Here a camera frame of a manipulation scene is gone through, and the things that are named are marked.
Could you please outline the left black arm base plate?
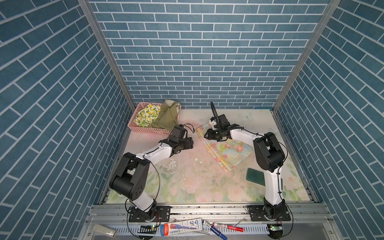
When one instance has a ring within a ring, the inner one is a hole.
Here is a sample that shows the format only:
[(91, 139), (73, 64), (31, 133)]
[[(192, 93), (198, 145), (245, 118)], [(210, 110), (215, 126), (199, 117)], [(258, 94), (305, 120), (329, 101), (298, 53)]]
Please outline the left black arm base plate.
[(128, 221), (130, 223), (144, 223), (144, 222), (169, 222), (171, 214), (170, 206), (152, 206), (150, 210), (144, 212), (137, 207), (131, 206), (129, 208)]

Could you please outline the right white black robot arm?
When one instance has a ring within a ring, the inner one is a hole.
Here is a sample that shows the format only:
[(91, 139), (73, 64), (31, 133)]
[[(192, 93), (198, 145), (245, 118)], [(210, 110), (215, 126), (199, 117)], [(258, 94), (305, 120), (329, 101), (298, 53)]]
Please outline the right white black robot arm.
[(217, 142), (232, 139), (253, 146), (257, 163), (264, 170), (266, 184), (264, 210), (270, 215), (283, 211), (286, 207), (281, 182), (281, 167), (286, 159), (283, 144), (271, 132), (263, 135), (253, 133), (240, 125), (230, 124), (225, 115), (219, 116), (215, 110), (213, 114), (210, 120), (211, 128), (207, 130), (204, 138)]

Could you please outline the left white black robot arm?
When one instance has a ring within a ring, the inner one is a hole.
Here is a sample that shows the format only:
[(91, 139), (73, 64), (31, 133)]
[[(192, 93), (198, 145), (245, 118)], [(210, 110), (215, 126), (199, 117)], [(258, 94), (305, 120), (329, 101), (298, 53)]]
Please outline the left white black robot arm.
[(150, 167), (183, 150), (192, 149), (193, 144), (185, 126), (175, 126), (170, 135), (154, 148), (139, 154), (124, 154), (112, 174), (110, 189), (127, 197), (142, 213), (152, 213), (156, 209), (156, 200), (145, 191)]

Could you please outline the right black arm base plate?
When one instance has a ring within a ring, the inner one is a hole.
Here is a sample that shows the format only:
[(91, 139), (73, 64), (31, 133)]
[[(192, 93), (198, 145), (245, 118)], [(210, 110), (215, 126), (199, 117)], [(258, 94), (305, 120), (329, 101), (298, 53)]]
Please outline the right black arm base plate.
[(246, 210), (252, 222), (291, 221), (291, 214), (285, 205), (271, 207), (264, 205), (248, 205)]

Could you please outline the pastel floral skirt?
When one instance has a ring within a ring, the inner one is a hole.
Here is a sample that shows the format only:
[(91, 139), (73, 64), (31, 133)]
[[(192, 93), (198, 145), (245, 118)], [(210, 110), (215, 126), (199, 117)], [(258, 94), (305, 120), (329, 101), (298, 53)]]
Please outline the pastel floral skirt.
[(226, 171), (229, 172), (243, 162), (254, 150), (247, 144), (236, 140), (226, 140), (217, 142), (204, 138), (207, 130), (211, 130), (209, 124), (205, 124), (196, 129), (197, 134), (208, 151), (213, 155), (215, 161)]

